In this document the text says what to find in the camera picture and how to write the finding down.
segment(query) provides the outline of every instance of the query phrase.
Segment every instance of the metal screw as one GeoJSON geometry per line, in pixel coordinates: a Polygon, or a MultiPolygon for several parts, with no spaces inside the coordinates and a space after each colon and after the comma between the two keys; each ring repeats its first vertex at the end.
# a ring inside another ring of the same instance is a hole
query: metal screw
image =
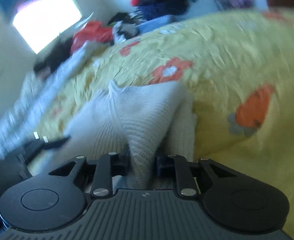
{"type": "Polygon", "coordinates": [[[182,189],[180,193],[183,196],[192,197],[192,196],[195,196],[197,192],[193,188],[185,188],[185,189],[182,189]]]}
{"type": "Polygon", "coordinates": [[[104,197],[109,194],[109,191],[105,188],[97,188],[93,190],[93,194],[98,197],[104,197]]]}

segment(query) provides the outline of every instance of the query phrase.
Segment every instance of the window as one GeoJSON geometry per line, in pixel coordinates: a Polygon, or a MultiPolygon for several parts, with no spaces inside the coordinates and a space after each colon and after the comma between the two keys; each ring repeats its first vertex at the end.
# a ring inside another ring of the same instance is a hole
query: window
{"type": "Polygon", "coordinates": [[[13,25],[37,54],[81,17],[73,0],[37,0],[18,10],[13,25]]]}

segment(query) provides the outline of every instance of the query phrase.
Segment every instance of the bed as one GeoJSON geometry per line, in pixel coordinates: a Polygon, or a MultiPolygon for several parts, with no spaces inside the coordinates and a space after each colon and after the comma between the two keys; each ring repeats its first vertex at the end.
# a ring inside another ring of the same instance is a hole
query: bed
{"type": "MultiPolygon", "coordinates": [[[[97,50],[30,130],[63,136],[98,89],[179,80],[198,116],[194,160],[210,158],[283,191],[294,238],[294,11],[230,11],[97,50]]],[[[36,159],[30,170],[42,163],[36,159]]]]}

